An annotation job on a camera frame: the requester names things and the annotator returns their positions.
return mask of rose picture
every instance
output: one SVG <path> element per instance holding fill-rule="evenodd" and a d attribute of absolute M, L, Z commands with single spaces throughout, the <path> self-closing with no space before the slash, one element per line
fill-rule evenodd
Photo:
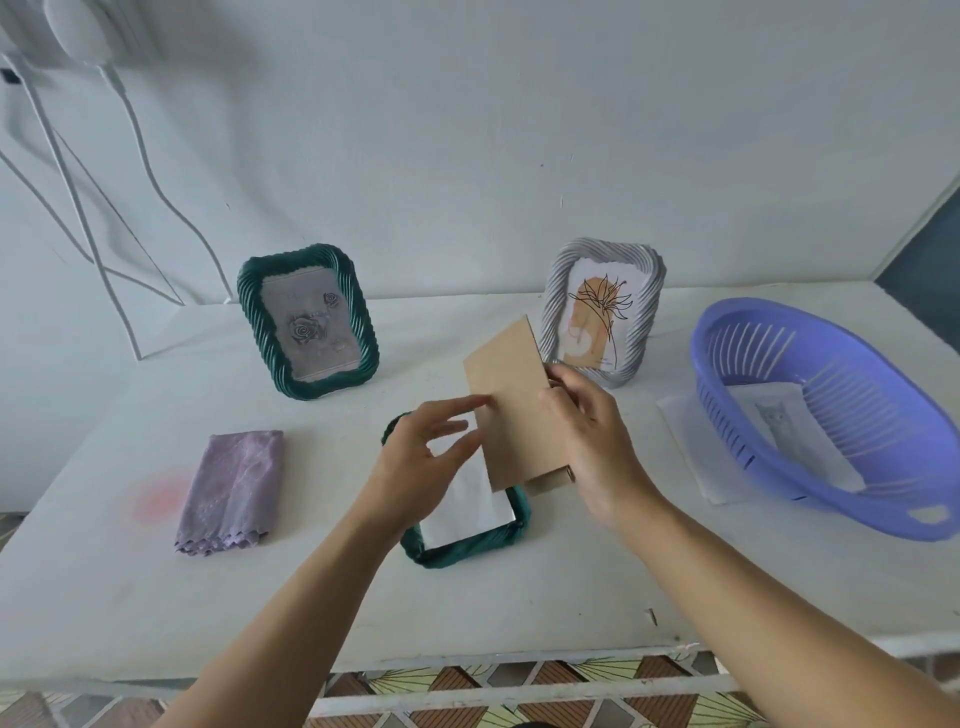
<path fill-rule="evenodd" d="M 301 314 L 290 322 L 290 335 L 298 344 L 323 341 L 330 317 L 322 313 Z"/>

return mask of folded cloth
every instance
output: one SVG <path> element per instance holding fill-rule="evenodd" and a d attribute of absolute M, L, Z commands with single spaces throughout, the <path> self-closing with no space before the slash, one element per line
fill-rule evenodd
<path fill-rule="evenodd" d="M 256 546 L 276 521 L 282 462 L 281 430 L 211 435 L 180 515 L 174 548 L 206 556 Z"/>

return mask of white table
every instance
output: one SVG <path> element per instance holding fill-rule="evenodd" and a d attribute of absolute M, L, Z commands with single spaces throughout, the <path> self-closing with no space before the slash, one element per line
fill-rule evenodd
<path fill-rule="evenodd" d="M 712 507 L 700 496 L 656 400 L 692 388 L 693 325 L 707 305 L 738 295 L 850 328 L 960 419 L 960 358 L 871 283 L 668 289 L 643 366 L 616 391 L 650 475 L 687 513 L 891 651 L 960 648 L 960 539 L 912 543 L 791 502 Z M 90 690 L 91 680 L 196 676 L 347 510 L 387 422 L 421 400 L 464 394 L 464 356 L 521 314 L 538 329 L 540 296 L 373 301 L 370 310 L 376 376 L 312 402 L 274 389 L 239 306 L 176 315 L 0 553 L 0 682 Z M 287 436 L 276 532 L 255 549 L 175 553 L 177 506 L 207 436 L 260 428 Z M 532 506 L 523 542 L 451 569 L 424 570 L 395 549 L 336 669 L 639 655 L 697 640 L 573 489 Z"/>

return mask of paper sheet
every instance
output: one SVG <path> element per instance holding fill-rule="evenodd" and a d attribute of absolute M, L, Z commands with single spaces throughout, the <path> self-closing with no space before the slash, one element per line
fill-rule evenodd
<path fill-rule="evenodd" d="M 472 412 L 458 417 L 467 420 L 467 432 L 476 429 Z M 465 432 L 437 438 L 430 442 L 434 455 L 446 452 Z M 515 521 L 514 508 L 504 491 L 494 493 L 487 477 L 483 454 L 476 451 L 457 472 L 437 509 L 420 522 L 420 534 L 426 548 L 445 546 L 463 541 L 470 536 L 506 525 Z"/>
<path fill-rule="evenodd" d="M 741 503 L 756 497 L 756 488 L 724 446 L 695 394 L 658 400 L 657 407 L 684 454 L 700 493 L 711 505 Z"/>
<path fill-rule="evenodd" d="M 866 487 L 863 476 L 806 408 L 800 384 L 770 381 L 727 389 L 756 431 L 785 458 L 848 493 Z"/>

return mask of dark green twisted frame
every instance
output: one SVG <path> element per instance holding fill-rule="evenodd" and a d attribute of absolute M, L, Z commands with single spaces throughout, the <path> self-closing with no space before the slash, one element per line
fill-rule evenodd
<path fill-rule="evenodd" d="M 283 276 L 311 266 L 330 268 L 336 274 L 337 285 L 340 286 L 349 307 L 350 329 L 360 345 L 360 366 L 351 372 L 337 372 L 318 381 L 296 381 L 290 360 L 276 339 L 276 323 L 263 305 L 260 288 L 268 276 Z M 291 253 L 252 257 L 240 269 L 237 292 L 243 312 L 253 329 L 253 338 L 260 348 L 260 355 L 274 378 L 274 385 L 287 397 L 294 400 L 315 400 L 336 389 L 363 384 L 376 372 L 380 363 L 380 351 L 376 346 L 367 303 L 353 272 L 353 262 L 339 248 L 332 245 L 311 245 Z"/>
<path fill-rule="evenodd" d="M 387 438 L 390 437 L 390 433 L 394 431 L 396 423 L 400 421 L 401 417 L 408 414 L 410 413 L 404 412 L 402 415 L 394 417 L 391 420 L 390 424 L 387 425 L 386 431 L 383 433 L 383 437 L 380 439 L 381 445 L 387 444 Z M 527 496 L 523 494 L 523 491 L 518 485 L 515 485 L 513 488 L 508 488 L 506 493 L 511 506 L 514 508 L 516 521 L 501 525 L 499 528 L 487 531 L 486 533 L 478 533 L 476 536 L 470 536 L 463 541 L 447 544 L 446 546 L 439 546 L 437 548 L 423 547 L 423 537 L 420 534 L 420 526 L 415 525 L 403 532 L 403 536 L 400 538 L 400 545 L 403 546 L 404 552 L 406 552 L 407 556 L 415 563 L 428 569 L 442 569 L 443 567 L 456 564 L 458 561 L 463 561 L 470 556 L 475 556 L 478 553 L 493 551 L 495 548 L 503 548 L 504 546 L 515 544 L 523 538 L 523 534 L 527 530 L 527 525 L 530 523 L 530 504 L 527 502 Z"/>

